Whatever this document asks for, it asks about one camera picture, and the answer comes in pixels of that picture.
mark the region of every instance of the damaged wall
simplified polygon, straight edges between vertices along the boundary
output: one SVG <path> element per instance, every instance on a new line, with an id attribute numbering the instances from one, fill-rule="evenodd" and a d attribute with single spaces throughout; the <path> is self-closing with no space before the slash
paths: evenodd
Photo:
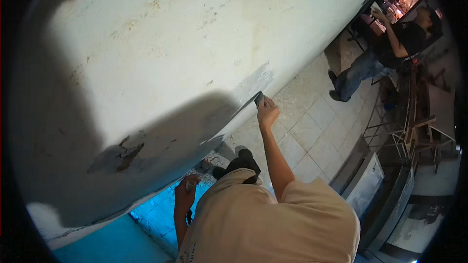
<path id="1" fill-rule="evenodd" d="M 363 2 L 33 2 L 9 142 L 41 234 L 56 242 L 105 224 L 179 178 L 254 113 L 239 109 L 257 91 L 276 94 Z"/>

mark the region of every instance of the beige shirt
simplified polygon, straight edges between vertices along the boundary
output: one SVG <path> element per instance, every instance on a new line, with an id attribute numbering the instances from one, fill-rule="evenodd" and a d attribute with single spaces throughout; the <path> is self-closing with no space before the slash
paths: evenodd
<path id="1" fill-rule="evenodd" d="M 329 185 L 291 182 L 278 203 L 264 187 L 242 184 L 252 175 L 232 171 L 202 196 L 178 263 L 353 262 L 359 220 Z"/>

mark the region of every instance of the hand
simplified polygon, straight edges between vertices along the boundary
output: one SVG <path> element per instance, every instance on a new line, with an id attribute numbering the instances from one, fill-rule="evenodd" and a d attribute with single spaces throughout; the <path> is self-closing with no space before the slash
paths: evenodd
<path id="1" fill-rule="evenodd" d="M 273 123 L 279 116 L 279 108 L 267 96 L 260 100 L 258 105 L 257 119 L 260 131 L 270 130 Z"/>
<path id="2" fill-rule="evenodd" d="M 371 8 L 371 14 L 381 22 L 388 20 L 380 9 Z"/>
<path id="3" fill-rule="evenodd" d="M 190 192 L 185 190 L 185 185 L 188 181 L 191 181 L 195 184 L 195 188 Z M 179 185 L 174 189 L 175 191 L 175 206 L 174 206 L 174 218 L 184 218 L 187 212 L 192 207 L 193 202 L 195 201 L 195 191 L 196 185 L 200 182 L 199 175 L 190 175 L 186 176 Z"/>

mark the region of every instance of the blue jeans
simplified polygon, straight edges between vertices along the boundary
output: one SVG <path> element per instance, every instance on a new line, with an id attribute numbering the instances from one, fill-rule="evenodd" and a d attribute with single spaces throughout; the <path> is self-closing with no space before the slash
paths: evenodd
<path id="1" fill-rule="evenodd" d="M 382 77 L 394 73 L 393 69 L 385 67 L 377 59 L 372 49 L 367 49 L 351 64 L 351 67 L 338 75 L 333 83 L 343 101 L 347 102 L 359 88 L 361 80 L 371 77 Z"/>

